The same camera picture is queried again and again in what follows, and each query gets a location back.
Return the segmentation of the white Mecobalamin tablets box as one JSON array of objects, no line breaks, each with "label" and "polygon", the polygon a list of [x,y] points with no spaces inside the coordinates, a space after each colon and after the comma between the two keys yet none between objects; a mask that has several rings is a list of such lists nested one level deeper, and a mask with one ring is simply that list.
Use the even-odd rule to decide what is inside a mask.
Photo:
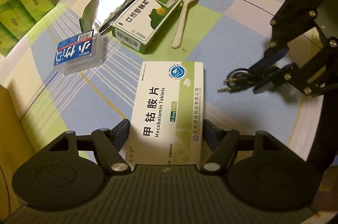
[{"label": "white Mecobalamin tablets box", "polygon": [[199,166],[203,106],[203,63],[144,61],[125,146],[127,163]]}]

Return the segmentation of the white plastic spoon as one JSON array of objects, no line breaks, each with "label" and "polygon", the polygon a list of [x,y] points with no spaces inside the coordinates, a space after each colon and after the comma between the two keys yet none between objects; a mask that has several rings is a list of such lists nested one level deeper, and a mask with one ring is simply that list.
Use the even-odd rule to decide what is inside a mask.
[{"label": "white plastic spoon", "polygon": [[183,6],[182,6],[182,10],[179,16],[178,26],[175,32],[175,36],[171,42],[171,48],[173,49],[179,48],[182,43],[182,37],[183,37],[183,31],[184,31],[184,26],[186,22],[186,14],[188,10],[188,5],[197,0],[182,0],[182,1],[183,1]]}]

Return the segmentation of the green white medicine box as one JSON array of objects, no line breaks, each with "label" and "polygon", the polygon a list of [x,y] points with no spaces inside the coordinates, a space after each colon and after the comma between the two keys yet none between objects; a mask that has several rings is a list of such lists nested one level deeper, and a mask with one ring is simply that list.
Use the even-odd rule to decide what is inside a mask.
[{"label": "green white medicine box", "polygon": [[112,23],[112,35],[144,54],[182,0],[135,0]]}]

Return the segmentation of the brown cardboard box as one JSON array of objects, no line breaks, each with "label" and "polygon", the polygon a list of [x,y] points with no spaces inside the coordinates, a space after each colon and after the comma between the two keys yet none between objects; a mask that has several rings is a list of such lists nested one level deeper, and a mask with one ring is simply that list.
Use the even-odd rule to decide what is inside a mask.
[{"label": "brown cardboard box", "polygon": [[18,120],[10,94],[1,87],[1,220],[17,210],[19,202],[11,180],[15,171],[34,155]]}]

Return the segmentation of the blue label clear box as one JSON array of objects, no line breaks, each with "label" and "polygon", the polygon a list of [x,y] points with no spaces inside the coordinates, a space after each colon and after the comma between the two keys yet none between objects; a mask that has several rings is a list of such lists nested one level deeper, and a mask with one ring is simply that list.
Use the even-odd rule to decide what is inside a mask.
[{"label": "blue label clear box", "polygon": [[100,66],[105,61],[106,40],[91,29],[58,43],[54,70],[63,75]]}]

